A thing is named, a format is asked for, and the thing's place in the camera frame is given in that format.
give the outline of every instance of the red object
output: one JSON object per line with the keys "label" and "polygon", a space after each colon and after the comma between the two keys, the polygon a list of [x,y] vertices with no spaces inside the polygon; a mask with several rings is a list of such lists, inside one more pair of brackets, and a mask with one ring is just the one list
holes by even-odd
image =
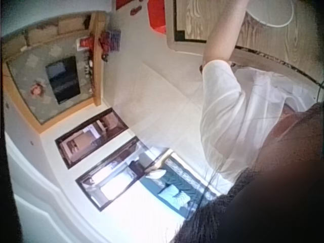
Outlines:
{"label": "red object", "polygon": [[88,47],[90,49],[90,51],[93,52],[94,42],[95,42],[95,38],[93,36],[81,39],[80,47]]}
{"label": "red object", "polygon": [[116,10],[120,9],[122,6],[130,3],[133,0],[116,0]]}
{"label": "red object", "polygon": [[149,0],[147,3],[147,9],[152,29],[159,33],[166,34],[167,29],[164,0]]}
{"label": "red object", "polygon": [[100,45],[101,45],[101,48],[102,48],[102,54],[103,55],[106,55],[109,53],[109,32],[102,32],[101,33],[101,36],[99,38],[99,42],[100,42]]}
{"label": "red object", "polygon": [[138,12],[140,12],[142,9],[142,6],[138,6],[137,8],[133,8],[131,10],[131,16],[134,16],[135,14],[137,14]]}

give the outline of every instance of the pillow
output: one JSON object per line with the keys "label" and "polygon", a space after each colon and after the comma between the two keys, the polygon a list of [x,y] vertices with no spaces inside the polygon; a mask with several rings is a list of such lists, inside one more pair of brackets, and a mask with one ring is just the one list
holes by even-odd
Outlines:
{"label": "pillow", "polygon": [[165,175],[166,172],[167,172],[166,170],[158,169],[158,170],[155,170],[155,171],[152,171],[152,172],[148,173],[148,175],[146,176],[146,178],[149,178],[149,179],[160,179],[162,176]]}
{"label": "pillow", "polygon": [[180,210],[180,208],[185,206],[191,199],[185,192],[179,192],[179,189],[174,185],[168,186],[158,195],[168,203],[170,203],[177,210]]}
{"label": "pillow", "polygon": [[184,191],[181,191],[174,197],[174,204],[172,206],[180,210],[180,208],[185,206],[190,199],[191,198]]}
{"label": "pillow", "polygon": [[158,195],[162,197],[164,200],[169,201],[178,193],[179,193],[178,188],[175,187],[174,185],[170,185],[167,188],[165,188],[162,192],[160,192]]}

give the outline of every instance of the white shirt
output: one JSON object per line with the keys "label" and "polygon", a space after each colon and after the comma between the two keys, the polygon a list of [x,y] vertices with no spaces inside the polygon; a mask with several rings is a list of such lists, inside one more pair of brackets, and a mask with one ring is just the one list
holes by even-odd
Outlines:
{"label": "white shirt", "polygon": [[231,182],[256,161],[284,104],[305,111],[315,103],[307,90],[283,75],[249,67],[234,74],[221,60],[206,64],[202,78],[201,143],[210,166]]}

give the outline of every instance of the wooden table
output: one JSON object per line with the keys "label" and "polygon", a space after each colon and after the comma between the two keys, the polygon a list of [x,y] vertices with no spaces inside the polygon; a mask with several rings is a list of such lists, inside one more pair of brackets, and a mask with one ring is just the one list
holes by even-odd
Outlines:
{"label": "wooden table", "polygon": [[[225,3],[226,0],[166,0],[168,46],[202,55]],[[323,50],[315,10],[301,0],[294,2],[294,8],[292,22],[282,28],[264,27],[247,14],[231,61],[320,85]]]}

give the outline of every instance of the white plate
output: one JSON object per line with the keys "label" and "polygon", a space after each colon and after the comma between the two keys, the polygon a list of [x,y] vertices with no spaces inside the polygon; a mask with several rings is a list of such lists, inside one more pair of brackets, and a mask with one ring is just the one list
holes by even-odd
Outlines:
{"label": "white plate", "polygon": [[247,9],[258,22],[270,27],[284,27],[294,16],[292,0],[251,0]]}

